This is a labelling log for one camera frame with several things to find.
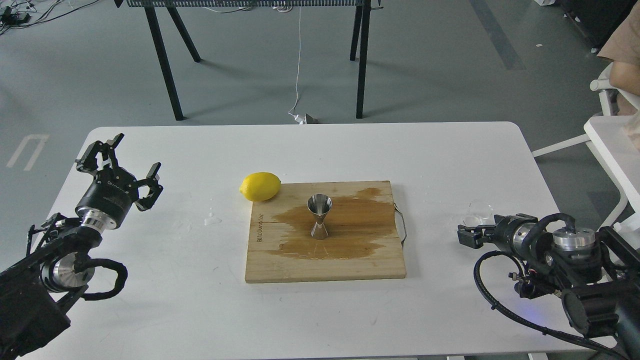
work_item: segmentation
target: gray floor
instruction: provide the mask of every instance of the gray floor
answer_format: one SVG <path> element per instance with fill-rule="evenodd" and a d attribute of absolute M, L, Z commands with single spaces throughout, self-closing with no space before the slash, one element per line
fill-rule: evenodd
<path fill-rule="evenodd" d="M 372 13 L 362 120 L 355 118 L 358 64 L 348 61 L 353 9 L 302 9 L 296 112 L 322 123 L 511 121 L 535 150 L 584 133 L 584 123 L 600 111 L 589 82 L 605 63 L 558 6 L 531 0 L 383 5 Z M 61 4 L 53 15 L 70 9 Z M 180 14 L 202 63 L 191 60 L 167 12 L 158 9 L 184 122 L 173 119 L 141 8 L 102 0 L 0 37 L 1 268 L 20 259 L 28 227 L 45 219 L 95 127 L 294 124 L 287 111 L 296 97 L 297 8 L 230 14 L 187 8 Z M 24 170 L 35 141 L 7 166 L 30 134 L 49 135 L 33 168 Z M 492 166 L 491 159 L 469 161 Z M 584 145 L 538 164 L 560 210 L 579 225 L 598 227 L 618 201 Z"/>

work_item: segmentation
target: yellow lemon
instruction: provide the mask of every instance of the yellow lemon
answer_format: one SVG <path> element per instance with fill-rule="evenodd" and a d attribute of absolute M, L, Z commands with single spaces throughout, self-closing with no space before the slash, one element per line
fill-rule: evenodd
<path fill-rule="evenodd" d="M 240 192 L 249 201 L 265 201 L 280 190 L 280 179 L 270 172 L 254 172 L 240 185 Z"/>

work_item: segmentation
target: white table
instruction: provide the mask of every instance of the white table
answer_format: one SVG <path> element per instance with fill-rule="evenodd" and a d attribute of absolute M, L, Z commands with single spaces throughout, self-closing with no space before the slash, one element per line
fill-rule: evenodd
<path fill-rule="evenodd" d="M 124 263 L 117 297 L 79 301 L 67 329 L 27 359 L 295 359 L 581 349 L 497 312 L 477 291 L 476 259 L 456 225 L 472 199 L 496 213 L 542 217 L 554 200 L 520 130 L 507 122 L 308 126 L 103 127 L 85 147 L 123 132 L 120 166 L 136 177 L 155 161 L 164 192 L 134 209 L 90 255 Z M 406 279 L 246 284 L 251 203 L 243 177 L 284 183 L 390 180 L 406 219 Z M 52 207 L 72 215 L 91 182 L 73 168 Z M 518 299 L 513 264 L 488 261 L 503 304 L 576 334 L 560 300 Z M 96 271 L 90 292 L 111 288 Z"/>

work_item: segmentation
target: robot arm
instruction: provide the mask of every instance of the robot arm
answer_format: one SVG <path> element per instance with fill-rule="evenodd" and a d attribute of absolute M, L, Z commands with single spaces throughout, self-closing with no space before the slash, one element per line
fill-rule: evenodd
<path fill-rule="evenodd" d="M 26 257 L 0 273 L 0 359 L 15 359 L 48 344 L 70 326 L 67 311 L 80 299 L 104 300 L 117 295 L 127 279 L 127 268 L 110 259 L 92 259 L 89 250 L 100 245 L 102 232 L 117 229 L 132 204 L 150 209 L 163 187 L 158 184 L 160 163 L 137 180 L 118 166 L 115 148 L 123 134 L 95 142 L 76 160 L 76 169 L 93 182 L 76 206 L 75 218 L 57 213 L 41 228 L 31 226 Z M 149 192 L 139 198 L 138 188 Z M 32 251 L 33 236 L 43 233 Z M 118 275 L 112 290 L 86 293 L 96 267 Z M 55 301 L 49 293 L 66 293 Z"/>
<path fill-rule="evenodd" d="M 566 226 L 546 232 L 546 227 L 558 220 Z M 500 249 L 483 255 L 474 268 L 476 285 L 492 309 L 543 334 L 626 359 L 589 340 L 614 336 L 631 359 L 640 359 L 640 255 L 618 233 L 611 227 L 598 232 L 576 228 L 573 217 L 563 213 L 541 220 L 525 214 L 496 215 L 495 223 L 458 226 L 462 245 L 478 249 L 493 243 Z M 623 265 L 613 263 L 609 251 Z M 560 297 L 570 325 L 584 338 L 540 327 L 499 304 L 479 275 L 482 261 L 497 255 L 506 255 L 518 265 L 519 272 L 509 277 L 516 281 L 514 289 L 520 297 Z M 603 270 L 610 281 L 602 281 Z"/>

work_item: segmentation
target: stainless steel jigger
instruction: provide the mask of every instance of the stainless steel jigger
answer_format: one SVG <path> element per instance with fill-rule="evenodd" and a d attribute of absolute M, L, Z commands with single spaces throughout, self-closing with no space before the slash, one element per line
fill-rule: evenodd
<path fill-rule="evenodd" d="M 307 207 L 309 211 L 316 218 L 316 223 L 311 229 L 311 237 L 314 239 L 322 240 L 329 236 L 324 226 L 324 218 L 326 214 L 331 210 L 332 202 L 331 198 L 323 193 L 317 193 L 309 198 L 307 201 Z"/>

